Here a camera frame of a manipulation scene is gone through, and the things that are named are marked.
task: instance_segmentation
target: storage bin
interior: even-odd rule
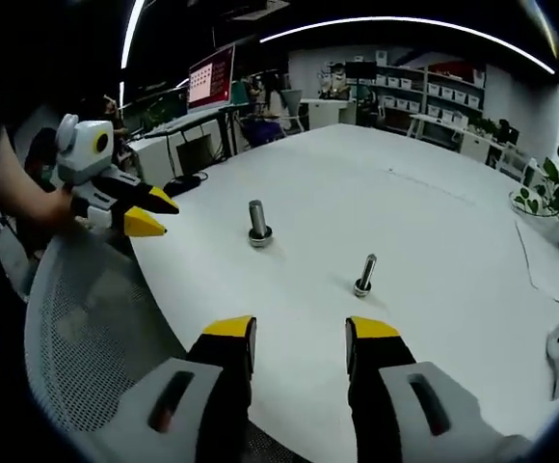
[[[440,95],[440,85],[427,84],[427,93],[435,96]]]
[[[468,127],[468,116],[463,114],[455,114],[453,115],[453,123],[461,128]]]
[[[485,87],[485,72],[473,69],[472,76],[474,78],[474,85],[476,85],[480,89]]]
[[[481,99],[478,96],[468,95],[468,106],[471,108],[478,108]]]
[[[376,66],[386,66],[386,50],[376,50]]]
[[[453,111],[442,110],[442,120],[446,123],[453,123]]]
[[[459,90],[455,91],[453,99],[456,103],[466,104],[466,94],[464,92],[460,92]]]
[[[433,118],[437,118],[440,113],[440,108],[438,106],[434,106],[433,104],[427,105],[427,115],[432,116]]]
[[[441,96],[444,99],[453,99],[453,89],[447,89],[446,87],[440,87],[441,89]]]
[[[394,108],[395,107],[395,98],[393,96],[385,96],[383,98],[383,103],[385,108]]]

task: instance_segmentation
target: bolt head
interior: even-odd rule
[[[369,294],[369,291],[372,289],[372,284],[368,283],[365,289],[360,288],[360,279],[355,281],[355,285],[353,286],[353,292],[357,297],[365,297]]]

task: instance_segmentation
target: round table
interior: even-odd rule
[[[479,399],[486,422],[534,437],[550,401],[559,304],[530,284],[509,192],[518,184],[432,145],[333,125],[250,150],[179,196],[168,233],[132,240],[185,348],[216,319],[257,317],[250,419],[310,461],[357,461],[344,322],[398,329]],[[274,242],[254,249],[248,203]],[[372,291],[353,295],[368,254]]]

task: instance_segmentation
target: white cabinet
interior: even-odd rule
[[[488,160],[488,152],[490,151],[490,144],[485,140],[475,137],[470,133],[464,134],[464,140],[460,147],[460,154],[477,162],[485,164]]]

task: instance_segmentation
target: metal bolt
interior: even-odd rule
[[[254,248],[264,248],[271,242],[273,231],[264,220],[264,210],[260,200],[250,201],[250,219],[252,229],[250,230],[250,244]]]
[[[364,297],[369,294],[372,288],[371,278],[374,272],[374,267],[376,266],[376,256],[370,254],[365,260],[365,266],[363,267],[363,273],[360,278],[355,281],[355,286],[353,287],[353,292],[357,297]]]
[[[264,221],[264,210],[260,200],[250,201],[250,219],[255,235],[262,238],[267,233],[267,224]]]

